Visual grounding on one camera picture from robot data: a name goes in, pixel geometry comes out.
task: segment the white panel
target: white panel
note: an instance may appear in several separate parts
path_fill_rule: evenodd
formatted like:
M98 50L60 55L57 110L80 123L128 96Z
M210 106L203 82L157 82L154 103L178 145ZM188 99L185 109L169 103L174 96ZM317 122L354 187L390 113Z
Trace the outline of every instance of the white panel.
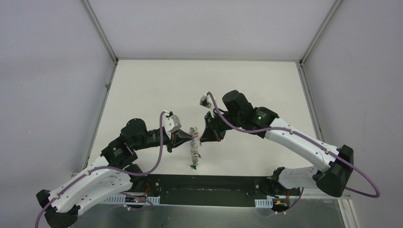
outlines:
M204 115L209 109L199 106L206 91L211 91L225 109L222 96L237 89L253 106L264 106L290 124L315 135L295 63L237 61L158 61L122 60L112 83L108 101L90 156L93 161L132 118L141 118L147 129L158 128L162 110L171 110L181 119L182 129L204 131ZM197 170L190 168L190 144L168 153L155 173L194 175L269 176L280 166L299 168L311 164L287 148L255 135L227 131L221 142L205 142L198 148ZM143 171L150 170L158 148L137 152Z
M403 197L403 1L345 1L306 63L328 143L354 149L354 163L381 198L352 193L361 227L401 227ZM349 187L374 193L353 172Z
M91 0L118 57L301 59L334 0Z
M0 227L34 227L36 193L83 162L113 63L78 0L0 1L0 40Z

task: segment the gray floor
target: gray floor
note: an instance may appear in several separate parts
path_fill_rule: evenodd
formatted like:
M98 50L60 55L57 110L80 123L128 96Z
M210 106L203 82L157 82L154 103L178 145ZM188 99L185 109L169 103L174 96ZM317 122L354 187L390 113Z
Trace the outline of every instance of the gray floor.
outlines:
M98 215L114 205L98 204L83 217ZM116 208L95 219L78 221L74 228L295 228L345 227L337 200L302 199L286 215L265 218L271 209L154 206L146 211Z

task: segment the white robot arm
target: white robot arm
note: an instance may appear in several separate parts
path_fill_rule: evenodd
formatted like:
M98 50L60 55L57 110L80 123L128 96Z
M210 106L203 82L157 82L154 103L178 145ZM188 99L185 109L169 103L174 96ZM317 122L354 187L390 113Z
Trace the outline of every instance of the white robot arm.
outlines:
M236 90L228 92L222 98L228 111L220 110L218 113L211 103L210 95L206 94L200 100L200 105L211 108L204 117L206 128L201 142L220 142L227 130L233 127L242 128L244 130L239 131L279 143L313 164L312 167L299 169L277 168L270 180L277 183L279 188L319 188L334 197L342 195L353 170L329 153L343 157L353 164L353 150L350 147L344 145L337 148L314 139L287 123L277 113L265 107L254 108L244 94Z
M172 112L162 114L163 135L160 129L147 131L142 119L130 120L121 130L118 138L102 150L101 155L57 189L41 190L37 194L40 205L47 204L45 218L51 227L69 227L88 209L104 199L135 188L138 176L145 176L138 165L132 164L137 159L136 150L149 147L167 146L169 152L192 136L183 132L179 118ZM119 170L138 174L129 176Z

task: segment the red wire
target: red wire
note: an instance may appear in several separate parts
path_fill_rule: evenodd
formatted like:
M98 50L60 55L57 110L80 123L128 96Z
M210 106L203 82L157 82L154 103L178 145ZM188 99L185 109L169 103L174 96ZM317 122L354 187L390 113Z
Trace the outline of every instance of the red wire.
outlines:
M144 194L141 197L144 197L148 192L151 191L150 185L148 183L146 183L146 185L147 185L147 190L144 192Z
M287 200L287 203L289 203L289 191L287 191L287 198L286 198L286 200Z

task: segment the white table surface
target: white table surface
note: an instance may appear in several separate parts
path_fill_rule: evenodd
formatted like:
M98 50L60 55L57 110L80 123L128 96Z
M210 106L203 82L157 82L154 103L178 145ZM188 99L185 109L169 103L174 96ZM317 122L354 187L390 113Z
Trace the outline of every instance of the white table surface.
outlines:
M173 111L186 132L204 130L208 109L199 99L211 91L220 108L222 96L237 89L253 106L278 113L299 130L314 136L302 85L295 63L248 61L121 60L109 92L95 143L92 163L132 118L141 118L147 129L158 128L162 110ZM150 170L159 148L137 151L134 163ZM186 175L269 176L277 167L299 168L311 164L289 149L255 135L227 131L221 142L205 142L199 147L202 159L197 170L190 168L189 142L163 151L154 173Z

